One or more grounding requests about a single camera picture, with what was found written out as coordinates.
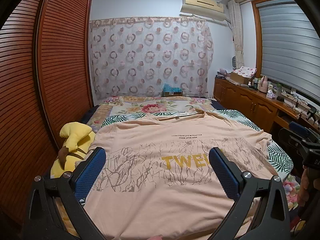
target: pink kettle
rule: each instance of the pink kettle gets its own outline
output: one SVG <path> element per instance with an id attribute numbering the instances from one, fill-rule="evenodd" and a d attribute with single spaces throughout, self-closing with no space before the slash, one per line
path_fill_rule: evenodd
<path id="1" fill-rule="evenodd" d="M 263 93 L 268 92 L 268 78 L 266 76 L 263 76 L 263 78 L 261 78 L 259 90 Z"/>

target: peach t-shirt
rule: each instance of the peach t-shirt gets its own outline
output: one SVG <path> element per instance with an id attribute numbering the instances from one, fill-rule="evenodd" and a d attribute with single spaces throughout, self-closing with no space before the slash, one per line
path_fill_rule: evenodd
<path id="1" fill-rule="evenodd" d="M 255 177 L 277 174 L 266 158 L 271 135 L 197 111 L 178 118 L 147 114 L 96 134 L 89 150 L 103 147 L 106 164 L 84 209 L 107 239 L 206 239 L 234 203 L 209 164 L 213 147 Z M 238 235 L 255 208 L 256 203 Z"/>

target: metal bolt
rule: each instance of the metal bolt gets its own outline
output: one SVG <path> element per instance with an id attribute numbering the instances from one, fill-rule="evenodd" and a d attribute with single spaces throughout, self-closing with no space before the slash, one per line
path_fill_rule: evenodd
<path id="1" fill-rule="evenodd" d="M 71 176 L 71 171 L 65 171 L 63 174 L 62 174 L 62 176 L 64 177 L 64 178 L 70 178 L 70 176 Z"/>
<path id="2" fill-rule="evenodd" d="M 245 178 L 247 178 L 247 179 L 250 179 L 252 175 L 251 175 L 250 172 L 245 171 L 245 172 L 243 173 L 243 176 L 244 176 Z"/>
<path id="3" fill-rule="evenodd" d="M 41 176 L 35 176 L 35 182 L 38 182 L 39 180 L 41 180 Z"/>
<path id="4" fill-rule="evenodd" d="M 276 182 L 279 182 L 281 179 L 279 176 L 274 176 L 273 179 L 276 181 Z"/>

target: wardrobe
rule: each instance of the wardrobe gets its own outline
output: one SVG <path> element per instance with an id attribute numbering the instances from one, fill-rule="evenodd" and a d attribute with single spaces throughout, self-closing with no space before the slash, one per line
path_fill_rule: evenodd
<path id="1" fill-rule="evenodd" d="M 46 173 L 65 123 L 92 107 L 91 0 L 22 0 L 0 30 L 0 208 L 23 223 L 30 187 Z"/>

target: window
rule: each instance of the window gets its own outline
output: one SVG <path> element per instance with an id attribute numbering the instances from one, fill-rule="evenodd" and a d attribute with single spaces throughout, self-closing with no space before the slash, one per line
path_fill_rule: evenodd
<path id="1" fill-rule="evenodd" d="M 306 15 L 294 0 L 256 0 L 252 5 L 260 32 L 257 73 L 320 101 L 320 39 Z"/>

